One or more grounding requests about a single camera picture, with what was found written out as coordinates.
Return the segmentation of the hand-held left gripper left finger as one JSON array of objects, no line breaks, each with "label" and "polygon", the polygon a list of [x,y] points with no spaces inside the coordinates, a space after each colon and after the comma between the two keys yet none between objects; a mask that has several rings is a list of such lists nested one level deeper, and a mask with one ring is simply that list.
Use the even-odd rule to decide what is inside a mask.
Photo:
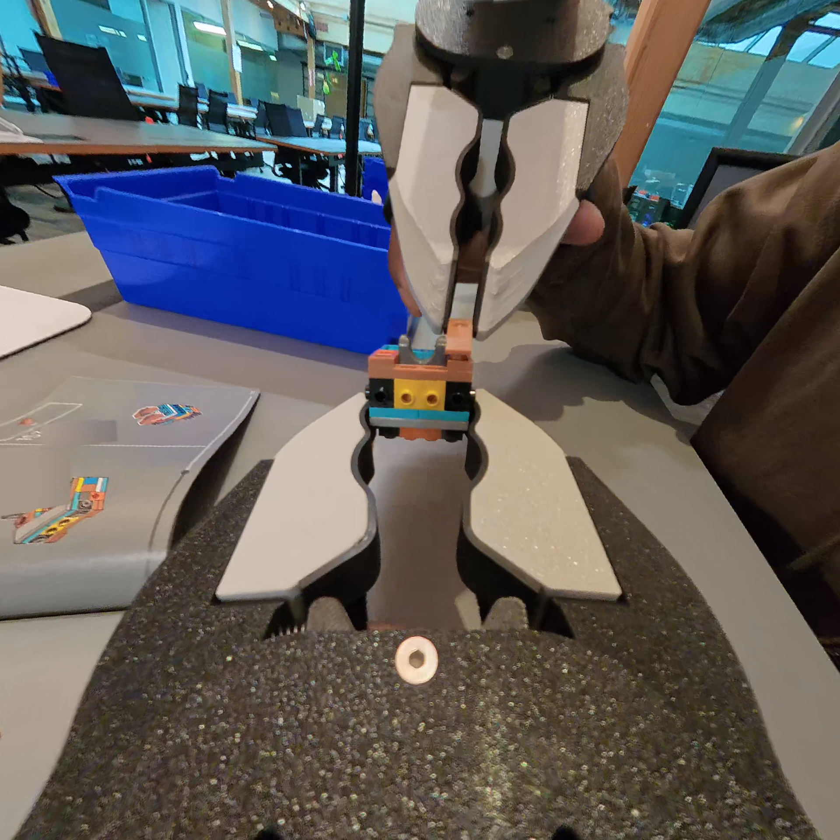
[{"label": "hand-held left gripper left finger", "polygon": [[276,454],[216,589],[220,602],[291,599],[371,544],[364,394],[333,408]]}]

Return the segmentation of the black high-back chair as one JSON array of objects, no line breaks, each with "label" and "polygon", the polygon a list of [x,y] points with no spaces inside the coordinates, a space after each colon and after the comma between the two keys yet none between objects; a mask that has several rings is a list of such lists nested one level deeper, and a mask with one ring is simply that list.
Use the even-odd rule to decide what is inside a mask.
[{"label": "black high-back chair", "polygon": [[93,119],[142,122],[144,116],[123,88],[105,48],[89,47],[37,35],[38,44],[59,91],[40,88],[46,112]]}]

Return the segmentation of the black stand pole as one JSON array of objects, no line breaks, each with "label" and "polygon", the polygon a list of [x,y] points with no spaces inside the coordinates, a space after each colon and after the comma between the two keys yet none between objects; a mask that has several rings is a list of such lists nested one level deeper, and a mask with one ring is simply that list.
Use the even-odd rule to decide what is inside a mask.
[{"label": "black stand pole", "polygon": [[345,193],[359,195],[359,145],[361,119],[361,83],[364,52],[364,7],[365,0],[350,1],[349,45],[348,45],[348,90],[347,117],[345,120],[344,156]]}]

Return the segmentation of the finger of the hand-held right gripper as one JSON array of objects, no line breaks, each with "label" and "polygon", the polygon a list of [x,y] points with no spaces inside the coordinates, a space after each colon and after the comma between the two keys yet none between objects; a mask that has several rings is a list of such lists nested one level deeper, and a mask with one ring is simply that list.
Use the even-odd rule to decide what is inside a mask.
[{"label": "finger of the hand-held right gripper", "polygon": [[390,198],[408,286],[433,329],[445,328],[452,306],[460,170],[479,122],[476,106],[458,93],[411,86]]},{"label": "finger of the hand-held right gripper", "polygon": [[578,210],[588,104],[552,98],[514,113],[505,148],[512,162],[489,248],[477,335],[495,331],[529,296]]}]

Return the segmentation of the wooden post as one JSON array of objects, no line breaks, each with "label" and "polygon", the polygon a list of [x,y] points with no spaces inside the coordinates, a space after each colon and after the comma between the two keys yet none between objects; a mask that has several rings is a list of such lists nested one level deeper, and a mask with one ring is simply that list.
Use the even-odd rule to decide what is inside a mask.
[{"label": "wooden post", "polygon": [[709,1],[643,1],[625,49],[628,104],[613,159],[623,186],[632,175]]}]

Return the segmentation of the person's brown jacket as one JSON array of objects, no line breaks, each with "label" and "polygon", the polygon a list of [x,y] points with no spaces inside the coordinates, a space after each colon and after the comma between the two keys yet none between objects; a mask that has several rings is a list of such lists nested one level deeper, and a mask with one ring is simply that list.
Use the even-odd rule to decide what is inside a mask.
[{"label": "person's brown jacket", "polygon": [[838,647],[838,364],[731,383],[695,447],[825,647]]}]

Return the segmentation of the person's right hand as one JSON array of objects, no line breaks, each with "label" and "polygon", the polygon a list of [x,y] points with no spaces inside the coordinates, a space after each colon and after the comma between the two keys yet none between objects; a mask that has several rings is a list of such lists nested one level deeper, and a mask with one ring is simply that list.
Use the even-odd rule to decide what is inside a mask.
[{"label": "person's right hand", "polygon": [[[605,229],[601,211],[591,202],[582,201],[561,239],[563,245],[588,246],[596,242]],[[456,282],[477,285],[482,280],[489,242],[489,229],[475,233],[471,240],[459,248]],[[392,227],[388,248],[388,268],[403,304],[409,313],[419,318],[422,313],[408,285],[403,256],[396,227]]]}]

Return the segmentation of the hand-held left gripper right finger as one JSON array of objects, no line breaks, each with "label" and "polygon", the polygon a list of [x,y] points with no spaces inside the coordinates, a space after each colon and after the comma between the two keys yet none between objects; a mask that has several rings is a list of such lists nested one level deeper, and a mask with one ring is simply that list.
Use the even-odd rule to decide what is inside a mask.
[{"label": "hand-held left gripper right finger", "polygon": [[538,595],[616,602],[616,578],[562,447],[487,390],[463,525],[471,545]]}]

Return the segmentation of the white flat pad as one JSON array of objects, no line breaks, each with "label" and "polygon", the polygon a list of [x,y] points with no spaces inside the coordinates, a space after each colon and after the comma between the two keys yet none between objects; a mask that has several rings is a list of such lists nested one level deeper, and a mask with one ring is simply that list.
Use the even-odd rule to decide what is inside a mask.
[{"label": "white flat pad", "polygon": [[1,359],[77,329],[91,317],[79,303],[1,287]]}]

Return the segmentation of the multicoloured toy brick model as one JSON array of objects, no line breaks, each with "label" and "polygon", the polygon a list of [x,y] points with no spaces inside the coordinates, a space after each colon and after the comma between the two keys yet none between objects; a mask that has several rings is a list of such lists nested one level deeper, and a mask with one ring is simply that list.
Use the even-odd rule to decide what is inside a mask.
[{"label": "multicoloured toy brick model", "polygon": [[366,418],[384,438],[456,443],[476,411],[474,361],[449,360],[446,333],[431,350],[417,350],[407,335],[373,352],[367,362]]}]

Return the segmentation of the grey instruction booklet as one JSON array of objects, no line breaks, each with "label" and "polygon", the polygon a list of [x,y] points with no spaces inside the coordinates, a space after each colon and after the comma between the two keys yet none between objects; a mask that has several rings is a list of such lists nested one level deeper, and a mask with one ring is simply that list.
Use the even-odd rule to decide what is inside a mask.
[{"label": "grey instruction booklet", "polygon": [[3,619],[127,607],[184,498],[251,414],[229,385],[72,376],[2,417]]}]

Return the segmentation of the wood-edged long desk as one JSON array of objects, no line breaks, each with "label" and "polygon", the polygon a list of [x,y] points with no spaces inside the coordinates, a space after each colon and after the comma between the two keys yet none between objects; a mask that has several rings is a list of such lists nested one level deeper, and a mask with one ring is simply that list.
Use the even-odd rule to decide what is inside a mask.
[{"label": "wood-edged long desk", "polygon": [[272,151],[267,141],[162,123],[1,109],[1,154],[120,156]]}]

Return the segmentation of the black framed panel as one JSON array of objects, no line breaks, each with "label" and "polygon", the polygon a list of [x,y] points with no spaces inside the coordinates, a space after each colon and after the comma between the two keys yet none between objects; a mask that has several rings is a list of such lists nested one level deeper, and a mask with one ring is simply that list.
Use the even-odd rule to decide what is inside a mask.
[{"label": "black framed panel", "polygon": [[686,199],[675,229],[693,229],[699,215],[720,193],[749,178],[797,159],[796,154],[714,147]]}]

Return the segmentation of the person's right forearm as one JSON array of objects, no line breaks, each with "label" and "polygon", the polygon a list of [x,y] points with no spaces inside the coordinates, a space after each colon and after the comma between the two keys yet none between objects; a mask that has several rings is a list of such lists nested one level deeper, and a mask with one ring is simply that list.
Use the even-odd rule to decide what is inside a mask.
[{"label": "person's right forearm", "polygon": [[545,339],[683,404],[751,358],[838,353],[838,143],[721,192],[694,229],[636,224],[613,160],[589,197],[601,236],[559,246],[528,299]]}]

